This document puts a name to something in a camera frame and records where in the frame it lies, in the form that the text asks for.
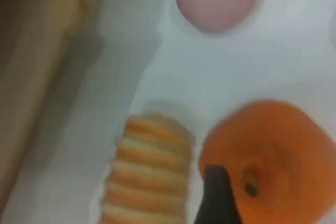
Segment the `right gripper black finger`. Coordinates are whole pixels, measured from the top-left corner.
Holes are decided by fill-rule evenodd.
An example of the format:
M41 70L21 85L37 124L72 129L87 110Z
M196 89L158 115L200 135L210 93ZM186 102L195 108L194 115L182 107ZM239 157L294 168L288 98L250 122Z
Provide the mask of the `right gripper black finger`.
M220 165L206 165L204 192L195 224L241 224L242 219L227 170Z

